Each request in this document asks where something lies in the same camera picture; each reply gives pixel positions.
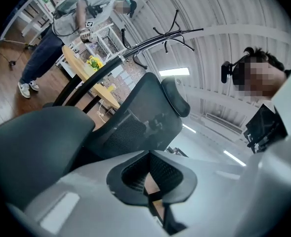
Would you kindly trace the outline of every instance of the fluorescent light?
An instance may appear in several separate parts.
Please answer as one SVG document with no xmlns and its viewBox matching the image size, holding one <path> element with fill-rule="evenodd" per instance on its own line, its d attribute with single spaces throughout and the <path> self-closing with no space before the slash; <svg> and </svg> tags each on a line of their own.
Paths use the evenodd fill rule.
<svg viewBox="0 0 291 237">
<path fill-rule="evenodd" d="M 240 165 L 242 165 L 243 167 L 246 166 L 246 164 L 244 162 L 242 162 L 241 160 L 237 159 L 235 156 L 231 155 L 228 151 L 223 151 L 227 156 L 231 157 L 234 161 L 238 162 Z"/>
<path fill-rule="evenodd" d="M 169 69 L 160 71 L 162 77 L 168 76 L 188 76 L 189 70 L 188 68 L 180 68 L 180 69 Z"/>
<path fill-rule="evenodd" d="M 190 127 L 186 126 L 185 124 L 183 124 L 183 127 L 185 127 L 187 129 L 191 130 L 192 132 L 196 133 L 196 131 L 194 129 L 191 129 Z"/>
</svg>

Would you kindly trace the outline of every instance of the chair headrest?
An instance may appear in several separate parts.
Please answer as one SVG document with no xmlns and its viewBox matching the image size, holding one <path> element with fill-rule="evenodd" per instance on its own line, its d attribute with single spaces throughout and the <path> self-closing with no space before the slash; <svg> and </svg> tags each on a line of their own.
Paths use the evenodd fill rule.
<svg viewBox="0 0 291 237">
<path fill-rule="evenodd" d="M 170 105 L 178 115 L 182 118 L 187 117 L 190 113 L 190 105 L 179 94 L 175 83 L 175 77 L 165 78 L 162 81 L 162 87 Z"/>
</svg>

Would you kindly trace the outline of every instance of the shoe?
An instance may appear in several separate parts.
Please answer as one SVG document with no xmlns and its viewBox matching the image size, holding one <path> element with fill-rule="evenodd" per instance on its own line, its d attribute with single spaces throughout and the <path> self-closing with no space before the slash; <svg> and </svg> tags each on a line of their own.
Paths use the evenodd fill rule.
<svg viewBox="0 0 291 237">
<path fill-rule="evenodd" d="M 31 87 L 31 89 L 33 89 L 34 91 L 39 91 L 39 86 L 37 85 L 37 82 L 36 81 L 31 81 L 29 82 L 29 85 Z"/>
<path fill-rule="evenodd" d="M 18 87 L 21 95 L 23 95 L 25 98 L 30 98 L 29 85 L 27 83 L 18 82 Z"/>
</svg>

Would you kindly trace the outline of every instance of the floor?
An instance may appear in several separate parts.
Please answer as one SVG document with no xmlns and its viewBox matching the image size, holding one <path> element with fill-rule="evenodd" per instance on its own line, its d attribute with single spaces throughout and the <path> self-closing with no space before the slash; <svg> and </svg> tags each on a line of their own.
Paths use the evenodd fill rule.
<svg viewBox="0 0 291 237">
<path fill-rule="evenodd" d="M 32 32 L 23 38 L 20 30 L 25 26 L 24 22 L 17 20 L 6 35 L 6 39 L 15 41 L 28 41 L 32 37 Z M 17 83 L 21 77 L 21 73 L 28 62 L 31 51 L 26 50 L 22 54 L 23 45 L 1 42 L 0 43 L 0 124 L 14 117 L 28 113 L 34 110 L 40 110 L 45 103 L 54 102 L 56 97 L 68 83 L 68 79 L 61 70 L 53 66 L 48 73 L 37 82 L 40 87 L 38 93 L 31 92 L 31 98 L 26 99 L 20 95 Z M 7 60 L 16 60 L 21 54 L 21 57 L 12 68 L 9 67 Z M 76 105 L 81 110 L 92 100 L 92 97 L 85 95 L 82 100 Z M 96 128 L 100 128 L 104 123 L 97 114 L 99 106 L 95 106 L 88 115 L 95 121 Z"/>
</svg>

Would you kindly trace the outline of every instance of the bouquet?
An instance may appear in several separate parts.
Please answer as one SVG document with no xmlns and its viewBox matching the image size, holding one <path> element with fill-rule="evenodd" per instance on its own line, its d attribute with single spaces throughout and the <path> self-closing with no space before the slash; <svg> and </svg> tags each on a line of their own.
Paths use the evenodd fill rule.
<svg viewBox="0 0 291 237">
<path fill-rule="evenodd" d="M 102 66 L 104 66 L 100 59 L 93 57 L 92 55 L 89 57 L 89 60 L 87 60 L 86 63 L 92 66 L 94 72 L 98 71 L 102 68 Z"/>
</svg>

